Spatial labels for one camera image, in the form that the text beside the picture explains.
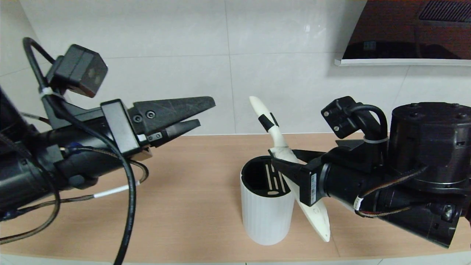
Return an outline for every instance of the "wall tile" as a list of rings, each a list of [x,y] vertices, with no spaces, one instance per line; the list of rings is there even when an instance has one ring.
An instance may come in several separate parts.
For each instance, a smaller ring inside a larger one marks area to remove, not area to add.
[[[471,263],[471,251],[432,256],[386,258],[381,262],[381,265],[469,265],[469,263]]]
[[[7,97],[15,107],[22,112],[27,112],[42,117],[46,111],[39,98],[38,83],[31,69],[24,69],[8,75],[0,76],[0,85]],[[26,119],[36,126],[40,132],[48,131],[51,127],[41,121]]]
[[[378,265],[380,259],[368,260],[337,260],[337,261],[310,261],[310,262],[247,262],[247,265]]]
[[[471,106],[471,67],[411,66],[394,106],[422,101]]]
[[[230,52],[343,52],[365,3],[227,0]]]
[[[124,265],[245,265],[245,263],[124,263]]]
[[[11,265],[111,265],[111,262],[93,262],[79,260],[62,260],[52,258],[25,257],[16,255],[2,255]]]
[[[108,74],[96,97],[68,93],[72,103],[94,108],[122,99],[130,108],[135,101],[211,96],[216,107],[194,116],[202,126],[189,134],[235,133],[228,56],[115,58],[106,63]]]
[[[24,54],[22,39],[31,37],[37,40],[31,24],[20,2],[0,1],[0,76],[29,68]],[[38,56],[38,61],[45,60]]]
[[[407,66],[338,67],[333,57],[327,53],[231,56],[236,132],[265,133],[249,96],[267,105],[284,133],[331,132],[320,110],[343,96],[390,113]]]
[[[43,46],[72,43],[103,57],[227,54],[220,0],[21,0]]]

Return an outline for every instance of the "white cup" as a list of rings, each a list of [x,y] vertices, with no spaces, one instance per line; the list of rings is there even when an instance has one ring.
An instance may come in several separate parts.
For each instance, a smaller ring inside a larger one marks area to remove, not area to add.
[[[247,162],[240,174],[242,220],[249,237],[260,245],[283,240],[291,225],[294,196],[270,156]]]

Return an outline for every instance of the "cable tie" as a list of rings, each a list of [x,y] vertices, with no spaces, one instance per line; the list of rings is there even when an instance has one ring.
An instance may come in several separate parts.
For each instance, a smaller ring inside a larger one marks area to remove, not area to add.
[[[353,208],[355,209],[355,211],[359,211],[360,210],[360,207],[361,207],[361,202],[363,201],[364,198],[360,198],[357,196],[357,198],[355,199],[355,202],[353,203]]]
[[[368,140],[367,138],[365,138],[365,136],[363,136],[363,141],[365,141],[366,143],[372,143],[372,144],[382,143],[382,142],[386,142],[388,140],[389,140],[389,137],[386,137],[386,138],[381,139],[381,140]]]
[[[50,87],[45,87],[41,90],[41,93],[39,93],[39,98],[42,99],[44,96],[47,96],[47,95],[54,95],[56,97],[60,97],[61,99],[64,99],[64,96],[62,96],[61,94],[59,93],[56,93],[52,90],[52,88]]]

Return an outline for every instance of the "barcode label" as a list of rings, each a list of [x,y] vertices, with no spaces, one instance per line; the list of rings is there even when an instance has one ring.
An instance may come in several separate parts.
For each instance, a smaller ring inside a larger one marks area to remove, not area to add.
[[[317,173],[311,175],[311,204],[316,202]]]

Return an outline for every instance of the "table surface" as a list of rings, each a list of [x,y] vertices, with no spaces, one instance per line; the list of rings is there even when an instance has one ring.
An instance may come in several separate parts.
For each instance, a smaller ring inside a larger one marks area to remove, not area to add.
[[[335,135],[289,134],[293,149],[328,151]],[[331,224],[328,243],[314,232],[298,205],[291,229],[274,246],[254,243],[242,225],[239,172],[267,154],[269,135],[184,136],[153,150],[144,163],[149,179],[138,187],[137,215],[127,262],[255,262],[405,257],[469,251],[471,229],[461,218],[450,249],[441,248],[381,220],[361,218],[324,198]],[[63,198],[125,185],[122,170],[87,190]],[[124,229],[127,192],[64,204],[45,231],[1,247],[3,254],[78,260],[113,260]],[[1,225],[2,236],[42,223],[50,207]]]

